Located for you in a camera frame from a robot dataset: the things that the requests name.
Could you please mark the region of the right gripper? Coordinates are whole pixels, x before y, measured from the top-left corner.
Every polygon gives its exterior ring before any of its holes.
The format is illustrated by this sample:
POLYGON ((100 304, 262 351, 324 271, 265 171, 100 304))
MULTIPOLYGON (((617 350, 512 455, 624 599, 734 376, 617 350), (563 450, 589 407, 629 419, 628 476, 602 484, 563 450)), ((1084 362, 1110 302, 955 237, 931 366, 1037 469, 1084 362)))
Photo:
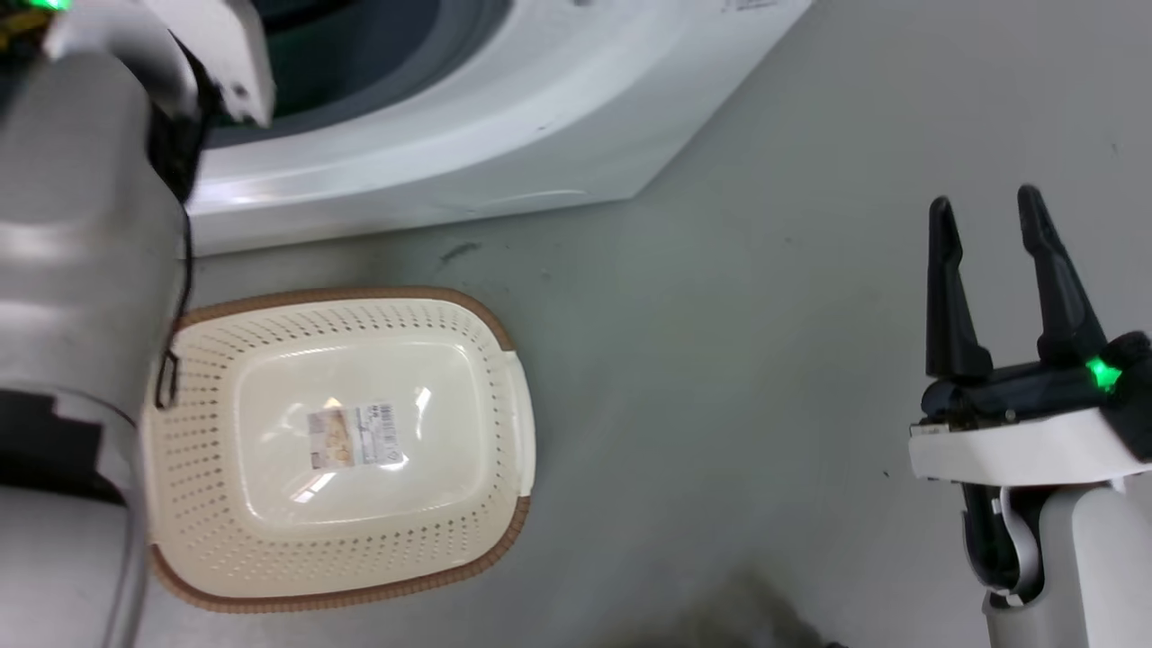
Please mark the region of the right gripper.
MULTIPOLYGON (((1107 344, 1040 189, 1021 184, 1021 242, 1034 264, 1043 364, 1008 366, 975 384, 938 380, 908 449, 920 479, 985 487, 1058 487, 1152 473, 1152 337, 1107 344)), ((950 199, 929 208, 926 372, 992 372, 961 276, 950 199)))

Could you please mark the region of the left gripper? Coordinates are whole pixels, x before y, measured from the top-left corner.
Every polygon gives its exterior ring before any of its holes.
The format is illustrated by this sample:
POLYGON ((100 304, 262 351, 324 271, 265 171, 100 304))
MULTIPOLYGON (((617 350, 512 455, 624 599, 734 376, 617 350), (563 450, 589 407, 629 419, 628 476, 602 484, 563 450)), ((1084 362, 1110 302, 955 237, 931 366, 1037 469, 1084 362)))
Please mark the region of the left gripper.
POLYGON ((212 90, 234 122, 267 127, 275 114, 275 80, 250 0, 70 0, 41 48, 52 60, 115 58, 173 115, 194 116, 212 90))

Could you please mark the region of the white washing machine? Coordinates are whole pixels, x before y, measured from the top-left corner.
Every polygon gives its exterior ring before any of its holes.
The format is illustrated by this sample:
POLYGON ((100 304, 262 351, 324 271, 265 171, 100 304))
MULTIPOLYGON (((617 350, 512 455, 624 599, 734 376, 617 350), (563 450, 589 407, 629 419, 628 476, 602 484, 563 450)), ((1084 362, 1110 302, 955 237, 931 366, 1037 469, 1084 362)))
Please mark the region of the white washing machine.
POLYGON ((637 196, 812 0, 351 0, 271 38, 268 129, 214 131, 196 251, 637 196))

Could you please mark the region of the cream plastic laundry basket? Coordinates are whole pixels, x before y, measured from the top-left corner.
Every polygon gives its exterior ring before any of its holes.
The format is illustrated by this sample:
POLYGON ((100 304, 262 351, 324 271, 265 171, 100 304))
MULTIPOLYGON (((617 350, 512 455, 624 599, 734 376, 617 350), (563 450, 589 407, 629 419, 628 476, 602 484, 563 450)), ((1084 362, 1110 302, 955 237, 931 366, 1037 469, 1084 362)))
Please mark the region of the cream plastic laundry basket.
POLYGON ((513 339, 435 287, 280 292, 185 312, 179 391, 141 413, 147 556, 179 598, 282 615, 482 574, 518 538, 535 407, 513 339), (312 469, 306 416, 388 404, 406 464, 312 469))

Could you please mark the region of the printed label sticker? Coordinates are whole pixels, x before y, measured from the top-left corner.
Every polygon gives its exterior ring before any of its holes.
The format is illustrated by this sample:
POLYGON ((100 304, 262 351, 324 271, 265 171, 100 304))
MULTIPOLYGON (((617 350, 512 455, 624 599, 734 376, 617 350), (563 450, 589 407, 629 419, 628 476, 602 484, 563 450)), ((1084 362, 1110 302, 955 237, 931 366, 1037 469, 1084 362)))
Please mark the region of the printed label sticker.
POLYGON ((306 430, 312 469, 406 464, 388 404, 314 410, 306 416, 306 430))

